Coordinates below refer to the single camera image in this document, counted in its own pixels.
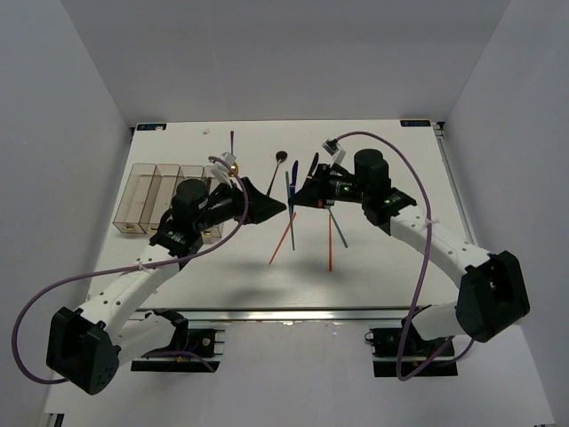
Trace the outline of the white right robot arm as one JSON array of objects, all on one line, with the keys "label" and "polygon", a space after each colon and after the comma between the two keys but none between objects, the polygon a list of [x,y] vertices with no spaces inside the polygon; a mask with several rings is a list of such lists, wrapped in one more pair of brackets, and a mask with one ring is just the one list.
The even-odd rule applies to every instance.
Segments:
[{"label": "white right robot arm", "polygon": [[361,205],[372,225],[427,255],[457,286],[456,302],[413,313],[411,326],[401,333],[408,352],[420,355],[435,339],[457,335],[488,342],[529,313],[523,273],[514,254],[492,254],[430,220],[425,208],[392,186],[389,165],[378,150],[358,151],[354,165],[353,173],[337,165],[317,165],[291,200],[319,209],[336,201]]}]

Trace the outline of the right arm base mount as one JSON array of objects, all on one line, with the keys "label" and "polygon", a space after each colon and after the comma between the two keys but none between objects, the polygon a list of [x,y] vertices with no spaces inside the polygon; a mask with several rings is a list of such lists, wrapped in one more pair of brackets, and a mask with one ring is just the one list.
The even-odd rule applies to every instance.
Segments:
[{"label": "right arm base mount", "polygon": [[[364,339],[372,348],[373,374],[376,378],[397,377],[397,352],[402,334],[401,327],[370,329]],[[445,343],[445,338],[423,341],[410,333],[405,342],[401,374],[409,375]],[[450,343],[427,367],[418,373],[419,377],[452,377],[458,375],[457,364],[453,362],[454,347]]]}]

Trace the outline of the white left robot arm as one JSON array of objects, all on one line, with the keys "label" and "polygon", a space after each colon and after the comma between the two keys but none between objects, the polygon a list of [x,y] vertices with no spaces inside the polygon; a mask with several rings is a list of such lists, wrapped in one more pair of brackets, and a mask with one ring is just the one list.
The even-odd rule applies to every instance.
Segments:
[{"label": "white left robot arm", "polygon": [[221,183],[214,191],[197,179],[180,183],[156,233],[136,261],[105,290],[75,310],[62,308],[52,318],[46,362],[50,369],[95,395],[117,369],[134,359],[171,357],[189,349],[188,320],[179,312],[156,309],[131,322],[130,316],[201,249],[202,233],[228,220],[263,223],[282,213],[284,203],[243,186]]}]

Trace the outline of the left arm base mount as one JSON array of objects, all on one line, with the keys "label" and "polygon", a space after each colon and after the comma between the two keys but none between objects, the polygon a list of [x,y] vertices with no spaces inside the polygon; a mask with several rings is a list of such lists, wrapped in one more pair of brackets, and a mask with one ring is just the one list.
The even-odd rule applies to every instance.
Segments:
[{"label": "left arm base mount", "polygon": [[165,346],[144,353],[131,362],[132,372],[215,373],[224,352],[225,333],[218,327],[191,326],[187,318],[174,310],[153,310],[173,327]]}]

